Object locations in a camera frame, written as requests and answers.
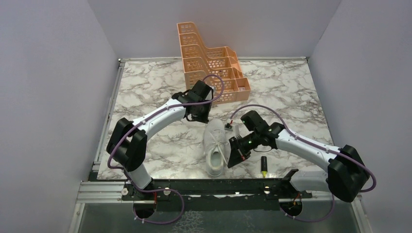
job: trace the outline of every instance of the shoe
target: shoe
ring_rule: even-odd
[[[209,176],[217,177],[227,165],[226,157],[230,154],[230,144],[226,140],[224,124],[219,119],[211,120],[203,134],[203,146],[206,154],[206,171]]]

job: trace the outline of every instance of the white marble surface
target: white marble surface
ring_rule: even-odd
[[[308,64],[301,61],[241,61],[243,74],[248,78],[251,94],[248,101],[214,106],[209,119],[226,121],[230,114],[245,104],[262,104],[278,111],[291,129],[317,141],[332,144],[326,120],[316,94]],[[181,60],[127,62],[120,83],[107,141],[116,122],[150,113],[164,104],[172,94],[184,91],[185,82]],[[238,112],[235,122],[249,110],[255,109],[269,123],[280,122],[265,109],[247,108]],[[144,164],[153,178],[208,178],[203,154],[205,124],[181,120],[157,135],[147,145]],[[248,133],[240,127],[241,135]],[[260,157],[268,157],[268,177],[280,177],[292,168],[319,170],[314,164],[285,151],[252,152],[245,162],[225,168],[220,178],[261,178]],[[125,179],[120,170],[107,167],[109,154],[103,152],[98,174],[100,180]]]

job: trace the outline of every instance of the screw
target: screw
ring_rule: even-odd
[[[266,186],[265,189],[263,190],[263,192],[264,192],[266,195],[270,194],[269,186]]]
[[[163,194],[166,195],[166,196],[167,196],[167,195],[170,195],[170,191],[165,190],[165,191],[163,191]]]
[[[124,188],[124,189],[121,190],[121,194],[123,196],[126,196],[127,194],[129,194],[129,190],[127,190],[127,188]]]

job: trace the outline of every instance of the gray wall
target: gray wall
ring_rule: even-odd
[[[0,232],[66,232],[117,57],[86,0],[2,1]]]
[[[238,56],[310,56],[340,0],[88,0],[116,55],[180,56],[176,23]]]
[[[410,232],[412,1],[342,0],[309,60],[335,143],[358,149],[378,186],[374,232]]]

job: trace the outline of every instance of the desk organizer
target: desk organizer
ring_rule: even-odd
[[[243,77],[236,52],[228,46],[206,47],[192,22],[178,23],[177,28],[186,88],[190,89],[208,74],[216,74],[223,79],[225,89],[215,104],[248,100],[250,85]],[[215,96],[220,93],[222,83],[219,79],[209,78],[206,82],[216,88]]]

